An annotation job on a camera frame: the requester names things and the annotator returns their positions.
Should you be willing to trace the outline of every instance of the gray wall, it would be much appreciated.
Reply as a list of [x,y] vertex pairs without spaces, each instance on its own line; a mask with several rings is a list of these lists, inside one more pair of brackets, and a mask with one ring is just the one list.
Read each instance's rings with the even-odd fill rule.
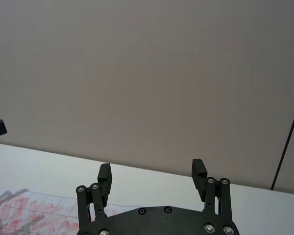
[[293,117],[294,0],[0,0],[0,143],[270,188]]

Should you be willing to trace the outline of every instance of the white table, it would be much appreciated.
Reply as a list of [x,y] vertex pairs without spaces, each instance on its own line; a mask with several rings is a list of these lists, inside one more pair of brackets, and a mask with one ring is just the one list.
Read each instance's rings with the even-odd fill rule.
[[[76,197],[78,185],[97,181],[101,164],[0,144],[0,195],[10,189],[28,188]],[[109,203],[203,209],[190,177],[116,164],[111,167]],[[294,195],[232,184],[231,199],[233,221],[241,235],[294,235]]]

